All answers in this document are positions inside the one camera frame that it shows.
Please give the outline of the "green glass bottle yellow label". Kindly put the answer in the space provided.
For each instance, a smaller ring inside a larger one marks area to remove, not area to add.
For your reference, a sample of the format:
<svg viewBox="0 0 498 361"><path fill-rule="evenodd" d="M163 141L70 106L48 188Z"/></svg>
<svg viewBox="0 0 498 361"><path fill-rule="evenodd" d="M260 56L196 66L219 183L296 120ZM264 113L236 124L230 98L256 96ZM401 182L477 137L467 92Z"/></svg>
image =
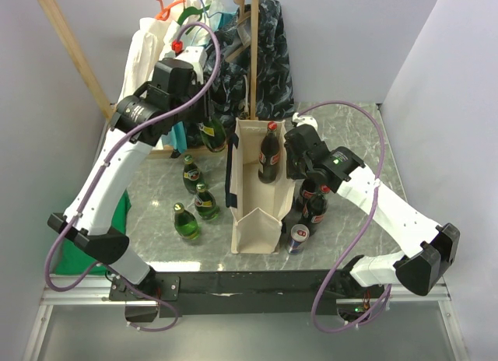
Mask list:
<svg viewBox="0 0 498 361"><path fill-rule="evenodd" d="M203 122L198 123L204 145L210 152L221 152L226 147L226 132L215 115L210 115Z"/></svg>

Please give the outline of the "dark cola bottle red cap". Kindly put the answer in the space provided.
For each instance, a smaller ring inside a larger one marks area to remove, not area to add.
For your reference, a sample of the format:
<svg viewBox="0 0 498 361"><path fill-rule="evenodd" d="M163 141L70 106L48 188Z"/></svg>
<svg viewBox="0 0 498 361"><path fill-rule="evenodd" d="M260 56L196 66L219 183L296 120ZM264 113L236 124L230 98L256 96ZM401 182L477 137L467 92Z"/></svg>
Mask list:
<svg viewBox="0 0 498 361"><path fill-rule="evenodd" d="M260 146L258 178L264 184L273 182L279 171L280 146L276 135L277 127L274 121L268 123Z"/></svg>

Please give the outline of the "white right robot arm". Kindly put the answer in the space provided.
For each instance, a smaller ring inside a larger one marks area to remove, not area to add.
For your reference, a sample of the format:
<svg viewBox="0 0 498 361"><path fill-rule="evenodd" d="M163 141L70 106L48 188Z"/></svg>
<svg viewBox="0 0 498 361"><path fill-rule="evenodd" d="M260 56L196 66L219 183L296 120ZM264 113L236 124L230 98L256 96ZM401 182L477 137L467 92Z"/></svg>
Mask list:
<svg viewBox="0 0 498 361"><path fill-rule="evenodd" d="M358 297L369 286L400 284L425 296L453 264L460 232L416 211L350 149L328 149L316 129L303 124L285 134L287 171L292 179L311 179L352 202L384 229L400 252L377 257L357 256L333 278L342 291Z"/></svg>

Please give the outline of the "beige canvas tote bag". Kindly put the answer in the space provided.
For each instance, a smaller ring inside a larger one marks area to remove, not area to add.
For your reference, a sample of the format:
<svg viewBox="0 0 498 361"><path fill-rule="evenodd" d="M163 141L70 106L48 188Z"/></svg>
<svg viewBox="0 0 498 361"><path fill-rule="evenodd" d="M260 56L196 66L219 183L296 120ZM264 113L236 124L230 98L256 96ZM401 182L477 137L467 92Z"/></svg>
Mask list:
<svg viewBox="0 0 498 361"><path fill-rule="evenodd" d="M287 177L286 129L281 121L276 124L276 179L265 184L258 178L259 153L267 125L266 121L237 119L228 142L225 199L233 215L234 254L277 254L282 221L292 208L295 181Z"/></svg>

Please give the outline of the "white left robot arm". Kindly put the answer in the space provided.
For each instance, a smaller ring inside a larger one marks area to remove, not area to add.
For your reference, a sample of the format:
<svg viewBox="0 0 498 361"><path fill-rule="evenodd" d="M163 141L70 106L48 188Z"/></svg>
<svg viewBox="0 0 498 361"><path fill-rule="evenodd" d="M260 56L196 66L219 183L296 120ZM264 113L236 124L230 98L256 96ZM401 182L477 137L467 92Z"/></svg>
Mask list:
<svg viewBox="0 0 498 361"><path fill-rule="evenodd" d="M181 122L200 122L207 115L206 93L214 77L204 77L205 56L186 51L164 58L152 78L116 106L104 146L71 205L50 215L47 224L58 233L44 264L46 284L54 291L51 260L64 240L73 243L96 263L106 265L128 282L137 300L147 300L156 289L155 274L132 249L129 238L111 225L114 211L134 172L153 147Z"/></svg>

